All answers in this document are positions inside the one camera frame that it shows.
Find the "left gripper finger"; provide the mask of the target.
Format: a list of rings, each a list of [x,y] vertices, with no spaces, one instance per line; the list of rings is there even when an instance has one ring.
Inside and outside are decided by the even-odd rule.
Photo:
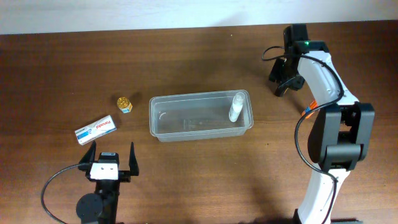
[[[129,170],[130,170],[130,176],[139,175],[139,166],[137,163],[133,142],[131,143],[130,153],[129,153]]]
[[[95,152],[96,152],[96,142],[93,141],[91,143],[90,148],[88,151],[85,153],[85,155],[81,158],[79,161],[80,164],[88,164],[88,163],[93,163],[95,160]]]

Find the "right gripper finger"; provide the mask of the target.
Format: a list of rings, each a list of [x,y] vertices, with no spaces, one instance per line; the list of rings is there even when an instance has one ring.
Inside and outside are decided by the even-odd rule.
[[[274,95],[278,97],[284,96],[285,92],[290,89],[293,91],[299,90],[299,78],[292,77],[286,80],[276,80],[277,87],[274,91]]]
[[[279,83],[281,80],[280,76],[281,70],[282,70],[282,59],[277,58],[269,74],[269,81]]]

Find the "orange tube white cap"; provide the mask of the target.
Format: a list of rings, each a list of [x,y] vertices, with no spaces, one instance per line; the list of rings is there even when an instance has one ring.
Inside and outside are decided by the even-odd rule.
[[[308,107],[306,107],[303,111],[302,111],[302,116],[305,116],[306,119],[309,119],[309,117],[311,117],[312,114],[314,114],[314,109],[316,109],[318,106],[317,102],[315,100],[313,100]]]

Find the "white spray bottle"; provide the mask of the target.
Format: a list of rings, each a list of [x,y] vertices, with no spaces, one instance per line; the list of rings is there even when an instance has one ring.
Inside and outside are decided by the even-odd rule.
[[[243,92],[237,92],[237,94],[235,94],[230,110],[229,110],[229,120],[231,122],[236,122],[240,112],[243,108],[243,104],[245,101],[245,94]]]

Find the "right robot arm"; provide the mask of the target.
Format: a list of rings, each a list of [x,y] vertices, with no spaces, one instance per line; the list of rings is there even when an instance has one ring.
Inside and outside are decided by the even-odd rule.
[[[275,96],[308,84],[314,108],[303,112],[303,121],[317,114],[308,136],[309,159],[304,163],[312,175],[303,202],[294,212],[294,223],[331,223],[331,211],[340,188],[357,163],[368,153],[375,111],[361,103],[345,86],[333,66],[324,41],[310,40],[305,24],[284,29],[284,54],[272,58],[269,80],[277,84]]]

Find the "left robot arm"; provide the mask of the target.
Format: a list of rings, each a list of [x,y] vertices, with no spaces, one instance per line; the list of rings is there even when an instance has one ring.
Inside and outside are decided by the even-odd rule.
[[[95,191],[82,196],[76,204],[76,214],[82,223],[116,223],[120,184],[130,183],[132,176],[139,175],[139,166],[131,144],[129,169],[119,170],[119,154],[102,152],[95,160],[96,143],[79,162],[79,170],[95,183]]]

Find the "clear plastic container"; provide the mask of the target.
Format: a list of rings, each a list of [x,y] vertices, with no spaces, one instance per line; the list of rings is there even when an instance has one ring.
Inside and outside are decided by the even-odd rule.
[[[243,94],[235,122],[229,119],[234,97]],[[246,90],[156,96],[149,101],[150,133],[160,142],[241,136],[254,125]]]

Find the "white Panadol box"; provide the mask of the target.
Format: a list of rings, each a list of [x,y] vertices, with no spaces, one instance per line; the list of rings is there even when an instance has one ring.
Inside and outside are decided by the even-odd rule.
[[[117,130],[117,127],[110,115],[101,118],[94,123],[86,125],[75,131],[76,139],[80,145],[85,145],[101,136]]]

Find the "small gold-lid balm jar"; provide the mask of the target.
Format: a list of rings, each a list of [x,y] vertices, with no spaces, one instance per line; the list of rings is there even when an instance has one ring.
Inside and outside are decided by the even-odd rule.
[[[123,113],[130,113],[132,110],[132,104],[128,98],[122,96],[117,100],[117,106]]]

